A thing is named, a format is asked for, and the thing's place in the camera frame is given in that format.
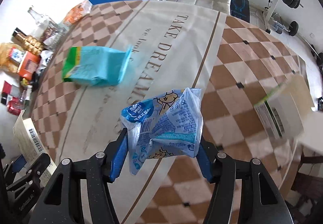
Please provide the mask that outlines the blue white plastic wrapper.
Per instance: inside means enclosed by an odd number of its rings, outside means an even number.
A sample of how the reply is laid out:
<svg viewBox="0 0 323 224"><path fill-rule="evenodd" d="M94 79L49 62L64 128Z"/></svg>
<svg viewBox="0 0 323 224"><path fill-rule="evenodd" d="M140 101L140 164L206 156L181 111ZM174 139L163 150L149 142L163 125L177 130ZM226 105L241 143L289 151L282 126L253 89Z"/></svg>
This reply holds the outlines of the blue white plastic wrapper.
<svg viewBox="0 0 323 224"><path fill-rule="evenodd" d="M128 132L129 170L135 175L147 159L186 155L199 151L203 118L202 90L171 90L137 102L121 111Z"/></svg>

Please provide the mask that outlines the white milk carton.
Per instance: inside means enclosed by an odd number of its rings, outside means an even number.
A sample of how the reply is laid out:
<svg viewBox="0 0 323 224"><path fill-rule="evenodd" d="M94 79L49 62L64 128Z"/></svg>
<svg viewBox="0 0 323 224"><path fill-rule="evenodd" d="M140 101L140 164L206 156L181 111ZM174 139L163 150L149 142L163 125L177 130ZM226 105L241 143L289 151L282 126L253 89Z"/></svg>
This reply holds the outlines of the white milk carton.
<svg viewBox="0 0 323 224"><path fill-rule="evenodd" d="M314 107L303 76L294 74L254 105L268 137L288 140L304 132L303 122Z"/></svg>

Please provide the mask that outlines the orange snack packet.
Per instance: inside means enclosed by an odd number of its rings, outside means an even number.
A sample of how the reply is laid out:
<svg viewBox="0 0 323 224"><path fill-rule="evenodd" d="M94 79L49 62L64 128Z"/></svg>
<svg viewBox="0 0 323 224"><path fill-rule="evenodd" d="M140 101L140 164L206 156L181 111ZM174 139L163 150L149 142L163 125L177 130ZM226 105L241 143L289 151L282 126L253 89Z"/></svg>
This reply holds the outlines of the orange snack packet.
<svg viewBox="0 0 323 224"><path fill-rule="evenodd" d="M91 11L92 3L89 0L84 0L73 7L65 16L62 23L65 26L71 26L88 15Z"/></svg>

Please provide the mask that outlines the pale yellow paper packet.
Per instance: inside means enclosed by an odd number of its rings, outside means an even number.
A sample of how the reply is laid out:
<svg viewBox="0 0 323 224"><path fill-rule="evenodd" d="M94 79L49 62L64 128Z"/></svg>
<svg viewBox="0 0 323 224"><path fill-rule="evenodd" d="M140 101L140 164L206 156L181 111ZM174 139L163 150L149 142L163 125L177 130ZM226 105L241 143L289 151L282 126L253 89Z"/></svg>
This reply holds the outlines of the pale yellow paper packet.
<svg viewBox="0 0 323 224"><path fill-rule="evenodd" d="M45 149L31 118L24 119L22 110L13 127L13 136L21 154L31 166L41 154L49 154Z"/></svg>

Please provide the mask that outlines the green blue snack bag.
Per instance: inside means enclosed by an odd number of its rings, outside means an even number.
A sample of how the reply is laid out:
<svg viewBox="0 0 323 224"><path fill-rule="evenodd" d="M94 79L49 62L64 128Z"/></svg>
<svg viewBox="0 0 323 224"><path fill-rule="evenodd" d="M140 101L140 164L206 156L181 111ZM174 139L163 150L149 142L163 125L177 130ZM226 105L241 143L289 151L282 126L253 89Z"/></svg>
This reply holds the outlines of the green blue snack bag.
<svg viewBox="0 0 323 224"><path fill-rule="evenodd" d="M115 86L125 76L132 46L121 51L105 46L76 46L69 49L62 68L63 82L84 86Z"/></svg>

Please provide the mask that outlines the black blue floor box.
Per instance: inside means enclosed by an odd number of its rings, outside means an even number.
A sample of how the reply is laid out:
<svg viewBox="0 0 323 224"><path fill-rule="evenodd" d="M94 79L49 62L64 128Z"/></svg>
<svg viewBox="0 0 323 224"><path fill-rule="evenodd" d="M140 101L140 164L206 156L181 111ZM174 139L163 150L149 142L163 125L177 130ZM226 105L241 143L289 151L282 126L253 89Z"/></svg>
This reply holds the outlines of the black blue floor box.
<svg viewBox="0 0 323 224"><path fill-rule="evenodd" d="M230 14L238 19L250 22L249 0L231 0Z"/></svg>

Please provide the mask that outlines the glass bottle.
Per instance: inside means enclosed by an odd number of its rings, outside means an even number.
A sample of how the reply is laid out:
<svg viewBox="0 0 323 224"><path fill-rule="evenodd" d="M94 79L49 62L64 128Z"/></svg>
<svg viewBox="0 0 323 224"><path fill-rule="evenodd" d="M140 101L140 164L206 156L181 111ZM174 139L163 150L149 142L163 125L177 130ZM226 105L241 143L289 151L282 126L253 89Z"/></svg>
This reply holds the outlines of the glass bottle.
<svg viewBox="0 0 323 224"><path fill-rule="evenodd" d="M44 33L44 31L50 26L51 18L47 15L38 13L37 11L35 11L33 6L29 7L28 13L32 16L37 25L37 28L34 31L34 36L40 37Z"/></svg>

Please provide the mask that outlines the brown checkered tablecloth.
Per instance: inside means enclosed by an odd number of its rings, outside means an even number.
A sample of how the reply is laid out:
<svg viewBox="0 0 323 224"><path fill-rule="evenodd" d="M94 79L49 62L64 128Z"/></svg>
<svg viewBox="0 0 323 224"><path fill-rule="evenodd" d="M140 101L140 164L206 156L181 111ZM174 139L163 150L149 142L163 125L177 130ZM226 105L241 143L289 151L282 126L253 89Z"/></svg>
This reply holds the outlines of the brown checkered tablecloth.
<svg viewBox="0 0 323 224"><path fill-rule="evenodd" d="M290 223L293 140L267 94L302 83L270 34L204 7L96 5L31 114L56 172L36 212L70 223Z"/></svg>

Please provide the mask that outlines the orange box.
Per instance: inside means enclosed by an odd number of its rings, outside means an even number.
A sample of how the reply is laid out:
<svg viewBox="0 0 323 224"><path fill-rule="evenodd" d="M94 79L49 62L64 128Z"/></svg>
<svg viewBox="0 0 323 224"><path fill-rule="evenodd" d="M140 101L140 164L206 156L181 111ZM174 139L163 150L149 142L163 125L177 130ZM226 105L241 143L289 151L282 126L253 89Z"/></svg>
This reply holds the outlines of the orange box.
<svg viewBox="0 0 323 224"><path fill-rule="evenodd" d="M20 66L18 67L18 75L26 80L32 79L32 74L37 70L41 58L30 52L26 52Z"/></svg>

